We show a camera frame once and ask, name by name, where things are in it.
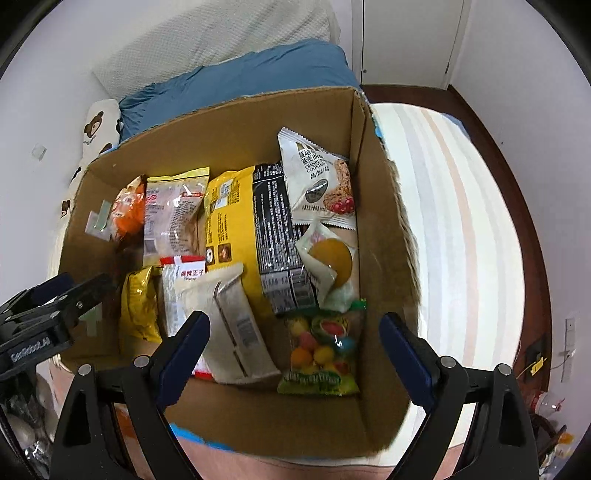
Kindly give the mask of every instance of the blue sheet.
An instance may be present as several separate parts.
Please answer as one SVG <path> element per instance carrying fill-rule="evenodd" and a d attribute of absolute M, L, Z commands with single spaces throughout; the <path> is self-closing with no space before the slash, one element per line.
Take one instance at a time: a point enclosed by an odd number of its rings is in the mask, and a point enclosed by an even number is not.
<path fill-rule="evenodd" d="M 184 113 L 248 95 L 320 86 L 354 86 L 345 53 L 332 43 L 302 40 L 259 53 L 198 67 L 153 83 L 119 103 L 121 141 Z"/>

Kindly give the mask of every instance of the candy bag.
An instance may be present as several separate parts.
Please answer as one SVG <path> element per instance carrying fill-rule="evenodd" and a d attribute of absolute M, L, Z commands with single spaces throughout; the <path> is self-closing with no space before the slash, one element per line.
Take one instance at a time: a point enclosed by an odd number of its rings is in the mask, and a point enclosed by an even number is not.
<path fill-rule="evenodd" d="M 120 242 L 126 235 L 135 235 L 144 226 L 145 183 L 137 177 L 121 190 L 109 216 L 111 238 Z"/>
<path fill-rule="evenodd" d="M 148 178 L 145 201 L 144 266 L 161 257 L 199 251 L 197 212 L 209 180 L 209 167 L 174 177 Z"/>
<path fill-rule="evenodd" d="M 307 225 L 318 219 L 355 230 L 355 201 L 346 159 L 285 127 L 277 138 L 293 222 Z"/>
<path fill-rule="evenodd" d="M 355 300 L 353 259 L 356 249 L 314 220 L 295 243 L 302 262 L 316 288 L 321 309 L 344 313 Z"/>
<path fill-rule="evenodd" d="M 182 278 L 195 280 L 205 273 L 205 258 L 203 257 L 165 257 L 160 259 L 162 263 L 162 288 L 164 294 L 164 309 L 166 320 L 164 329 L 167 336 L 177 334 L 187 321 L 183 305 L 180 303 L 174 283 Z M 204 380 L 213 380 L 212 372 L 207 366 L 203 355 L 197 361 L 193 369 L 193 375 Z"/>
<path fill-rule="evenodd" d="M 291 368 L 277 391 L 299 395 L 351 395 L 355 354 L 366 303 L 358 300 L 345 314 L 322 310 L 287 320 L 291 339 Z"/>

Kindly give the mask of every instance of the cardboard box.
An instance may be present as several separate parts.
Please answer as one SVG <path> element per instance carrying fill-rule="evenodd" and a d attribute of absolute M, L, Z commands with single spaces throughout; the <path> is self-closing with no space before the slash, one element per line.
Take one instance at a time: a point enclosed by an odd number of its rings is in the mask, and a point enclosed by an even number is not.
<path fill-rule="evenodd" d="M 357 90 L 329 87 L 238 99 L 172 120 L 99 157 L 80 182 L 60 271 L 82 281 L 116 270 L 114 244 L 86 234 L 85 226 L 91 211 L 97 212 L 103 200 L 112 202 L 136 176 L 210 166 L 214 178 L 226 170 L 276 162 L 281 158 L 277 133 L 284 126 L 350 158 L 361 296 L 368 301 L 358 358 L 361 394 L 300 397 L 191 379 L 165 415 L 205 442 L 238 452 L 294 458 L 371 455 L 390 445 L 408 407 L 406 392 L 381 347 L 379 321 L 386 312 L 402 313 L 403 307 L 418 305 L 418 293 L 395 167 L 385 157 L 369 106 Z M 120 351 L 117 321 L 116 308 L 106 307 L 94 336 L 78 326 L 76 343 L 61 355 L 63 365 L 72 371 L 85 362 L 114 367 L 153 351 L 154 345 L 141 341 Z M 407 321 L 415 329 L 415 319 Z M 274 335 L 262 333 L 266 339 Z"/>

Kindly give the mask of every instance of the snack bag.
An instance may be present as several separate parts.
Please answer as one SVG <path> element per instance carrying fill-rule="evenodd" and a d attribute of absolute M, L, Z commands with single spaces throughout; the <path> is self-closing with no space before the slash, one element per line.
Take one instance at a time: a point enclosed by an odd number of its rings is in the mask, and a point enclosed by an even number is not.
<path fill-rule="evenodd" d="M 244 263 L 242 284 L 260 322 L 273 314 L 317 306 L 296 250 L 283 169 L 261 164 L 212 180 L 204 205 L 207 270 Z"/>
<path fill-rule="evenodd" d="M 144 268 L 125 277 L 121 291 L 119 332 L 148 342 L 161 343 L 152 270 L 152 267 Z"/>
<path fill-rule="evenodd" d="M 356 249 L 318 220 L 295 243 L 312 283 L 321 309 L 344 313 L 355 300 L 351 273 Z"/>
<path fill-rule="evenodd" d="M 358 393 L 355 353 L 365 309 L 365 301 L 358 300 L 345 314 L 322 310 L 287 320 L 291 368 L 277 391 L 299 395 Z"/>
<path fill-rule="evenodd" d="M 208 180 L 209 167 L 174 177 L 148 178 L 144 225 L 145 267 L 160 266 L 161 257 L 197 253 L 197 212 Z"/>
<path fill-rule="evenodd" d="M 196 310 L 209 316 L 210 335 L 202 358 L 213 379 L 222 384 L 249 384 L 280 373 L 242 288 L 243 269 L 234 263 L 175 284 L 187 316 Z"/>
<path fill-rule="evenodd" d="M 277 138 L 294 223 L 307 225 L 318 219 L 355 230 L 355 201 L 346 159 L 285 127 Z"/>
<path fill-rule="evenodd" d="M 164 294 L 164 309 L 166 320 L 164 322 L 165 334 L 174 336 L 187 321 L 183 305 L 180 303 L 174 283 L 182 278 L 194 280 L 205 273 L 204 257 L 165 257 L 160 259 L 162 264 L 162 288 Z M 207 366 L 203 355 L 197 361 L 193 375 L 204 380 L 213 380 L 212 372 Z"/>
<path fill-rule="evenodd" d="M 111 238 L 121 242 L 125 235 L 135 235 L 144 226 L 145 182 L 137 177 L 123 190 L 113 202 L 109 224 Z"/>

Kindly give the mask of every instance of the door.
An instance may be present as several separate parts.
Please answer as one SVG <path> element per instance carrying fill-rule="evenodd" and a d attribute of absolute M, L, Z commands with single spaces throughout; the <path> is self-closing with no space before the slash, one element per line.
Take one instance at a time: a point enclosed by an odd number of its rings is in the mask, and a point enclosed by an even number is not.
<path fill-rule="evenodd" d="M 442 87 L 464 1 L 365 0 L 362 83 Z"/>

